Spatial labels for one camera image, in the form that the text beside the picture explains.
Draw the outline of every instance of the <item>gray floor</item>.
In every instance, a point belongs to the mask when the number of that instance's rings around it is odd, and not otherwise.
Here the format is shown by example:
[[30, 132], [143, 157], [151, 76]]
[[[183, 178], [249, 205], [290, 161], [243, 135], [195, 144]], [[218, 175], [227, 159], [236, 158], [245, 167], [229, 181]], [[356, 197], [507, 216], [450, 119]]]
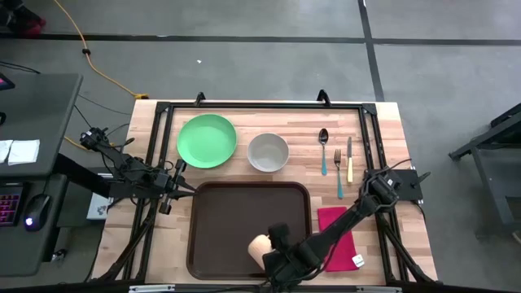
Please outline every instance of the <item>gray floor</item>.
[[[48, 33], [72, 33], [49, 0], [27, 1], [49, 20]], [[62, 0], [86, 33], [201, 36], [362, 37], [355, 0]], [[374, 37], [520, 39], [521, 2], [515, 0], [366, 0]], [[364, 45], [219, 42], [89, 42], [94, 62], [134, 91], [152, 98], [312, 100], [319, 89], [334, 100], [374, 101]], [[470, 158], [447, 154], [521, 102], [521, 46], [376, 46], [386, 101], [398, 102], [410, 155], [420, 171], [427, 228], [441, 281], [521, 291], [521, 245], [511, 238], [478, 241], [474, 231], [493, 211]], [[88, 68], [81, 43], [1, 40], [0, 59], [42, 72], [80, 72], [81, 93], [131, 112], [132, 97]], [[79, 98], [91, 123], [114, 128], [129, 116]], [[73, 114], [67, 134], [85, 122]], [[125, 130], [112, 138], [122, 142]], [[99, 156], [62, 145], [87, 166]], [[74, 238], [93, 238], [95, 228]], [[35, 278], [0, 278], [0, 286], [77, 282], [85, 278], [96, 242], [78, 241], [78, 252], [45, 267]]]

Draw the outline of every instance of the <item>brown tray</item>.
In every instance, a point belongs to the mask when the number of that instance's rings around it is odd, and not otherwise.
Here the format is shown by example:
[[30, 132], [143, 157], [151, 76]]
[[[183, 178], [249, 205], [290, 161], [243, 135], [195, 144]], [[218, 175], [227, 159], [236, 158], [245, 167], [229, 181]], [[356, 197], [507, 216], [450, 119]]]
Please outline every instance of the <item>brown tray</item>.
[[265, 278], [248, 244], [286, 222], [289, 242], [311, 234], [308, 190], [297, 182], [206, 182], [192, 204], [186, 266], [200, 280]]

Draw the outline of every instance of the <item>yellow cable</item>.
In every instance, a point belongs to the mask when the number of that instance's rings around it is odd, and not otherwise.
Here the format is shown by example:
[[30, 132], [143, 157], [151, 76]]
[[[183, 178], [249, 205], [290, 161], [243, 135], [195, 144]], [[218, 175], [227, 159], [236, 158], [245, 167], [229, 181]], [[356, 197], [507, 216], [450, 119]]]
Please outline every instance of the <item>yellow cable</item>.
[[81, 148], [83, 151], [88, 151], [88, 150], [87, 150], [86, 148], [84, 148], [81, 144], [79, 144], [79, 143], [73, 141], [71, 138], [68, 138], [68, 137], [63, 137], [63, 138], [65, 138], [65, 140], [67, 140], [68, 142], [70, 142], [73, 146], [75, 146], [75, 147], [79, 147], [79, 148]]
[[[68, 14], [68, 12], [65, 10], [65, 8], [63, 8], [63, 6], [61, 6], [61, 4], [59, 4], [58, 0], [55, 0], [55, 3], [56, 5], [58, 5], [58, 7], [63, 11], [63, 13], [69, 18], [69, 20], [71, 20], [71, 23], [72, 25], [74, 25], [74, 28], [76, 29], [76, 31], [78, 32], [78, 34], [80, 35], [80, 38], [81, 38], [81, 41], [83, 42], [83, 48], [88, 50], [89, 47], [87, 46], [87, 42], [85, 41], [85, 38], [83, 37], [83, 34], [81, 33], [81, 30], [80, 28], [78, 28], [78, 26], [76, 25], [76, 22], [74, 22], [74, 20], [72, 19], [71, 15]], [[108, 77], [107, 75], [105, 75], [103, 72], [100, 72], [93, 64], [92, 64], [92, 60], [90, 59], [90, 53], [89, 54], [84, 54], [85, 57], [87, 58], [87, 61], [89, 62], [89, 65], [90, 67], [92, 68], [92, 70], [94, 70], [96, 73], [98, 73], [100, 76], [106, 78], [108, 81], [112, 82], [113, 84], [119, 86], [121, 89], [127, 91], [129, 94], [132, 94], [136, 99], [141, 99], [141, 98], [148, 98], [148, 94], [136, 94], [134, 93], [132, 90], [129, 90], [127, 87], [125, 87], [124, 85], [122, 85], [121, 83], [119, 83], [118, 81], [115, 81], [114, 79]]]

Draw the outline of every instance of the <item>white bowl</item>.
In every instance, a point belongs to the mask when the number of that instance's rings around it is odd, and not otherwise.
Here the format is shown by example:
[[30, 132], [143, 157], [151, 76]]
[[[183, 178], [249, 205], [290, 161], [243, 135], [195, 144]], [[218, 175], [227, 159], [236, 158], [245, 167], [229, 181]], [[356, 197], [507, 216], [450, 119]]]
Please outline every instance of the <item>white bowl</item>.
[[284, 138], [275, 133], [257, 135], [247, 147], [250, 164], [262, 172], [275, 172], [284, 167], [290, 156], [290, 148]]

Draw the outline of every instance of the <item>yellow handle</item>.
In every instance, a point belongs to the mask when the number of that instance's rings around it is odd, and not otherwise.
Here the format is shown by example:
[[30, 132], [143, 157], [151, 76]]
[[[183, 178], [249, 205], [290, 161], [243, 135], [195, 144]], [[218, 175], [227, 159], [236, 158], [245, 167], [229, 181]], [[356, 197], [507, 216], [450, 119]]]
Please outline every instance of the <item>yellow handle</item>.
[[352, 158], [348, 158], [348, 183], [352, 182]]

